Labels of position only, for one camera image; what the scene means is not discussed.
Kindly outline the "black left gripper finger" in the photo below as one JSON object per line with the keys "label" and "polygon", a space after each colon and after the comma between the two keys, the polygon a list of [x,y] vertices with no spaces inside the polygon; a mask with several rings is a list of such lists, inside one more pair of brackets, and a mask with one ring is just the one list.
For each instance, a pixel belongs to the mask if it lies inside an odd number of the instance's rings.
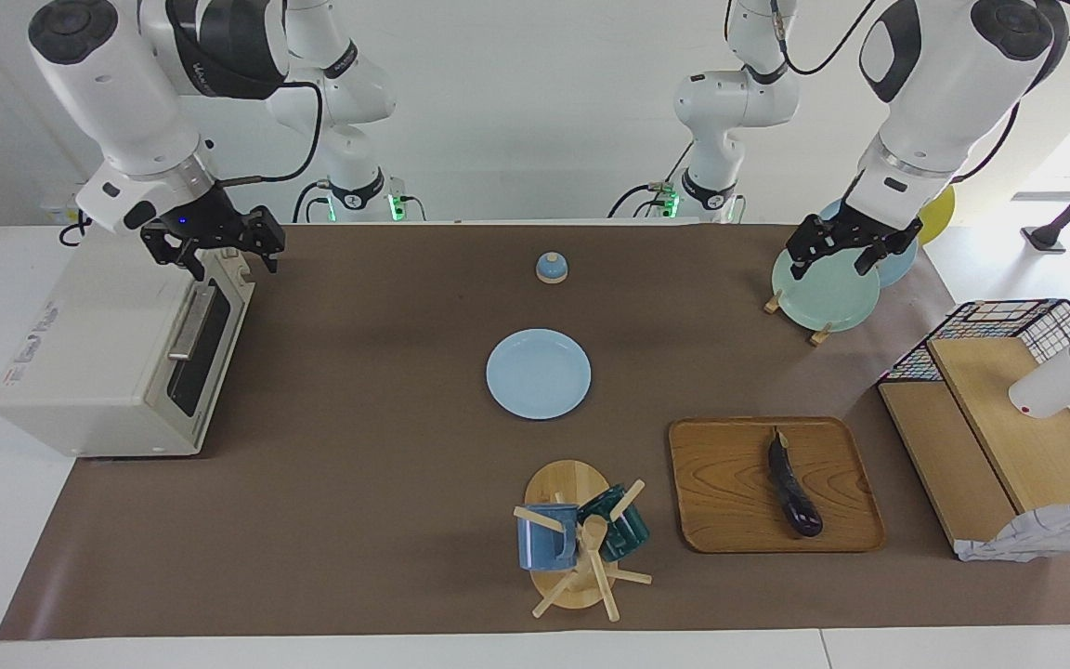
{"label": "black left gripper finger", "polygon": [[797,282],[819,261],[837,253],[834,223],[823,217],[806,217],[786,242],[790,274]]}
{"label": "black left gripper finger", "polygon": [[901,255],[917,240],[922,223],[910,223],[904,229],[893,229],[881,223],[869,223],[865,230],[868,244],[856,261],[858,275],[865,275],[888,256]]}

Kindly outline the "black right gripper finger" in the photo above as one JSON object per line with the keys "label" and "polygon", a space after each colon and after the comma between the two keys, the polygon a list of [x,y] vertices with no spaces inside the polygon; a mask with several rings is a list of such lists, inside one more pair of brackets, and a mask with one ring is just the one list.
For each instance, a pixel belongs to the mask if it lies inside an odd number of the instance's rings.
{"label": "black right gripper finger", "polygon": [[279,271],[279,254],[285,250],[286,233],[268,208],[253,208],[241,217],[238,249],[257,255],[271,274]]}
{"label": "black right gripper finger", "polygon": [[175,234],[160,226],[144,226],[140,230],[140,240],[144,243],[154,262],[160,267],[180,267],[189,271],[192,279],[204,282],[205,270],[197,257],[195,240],[181,240]]}

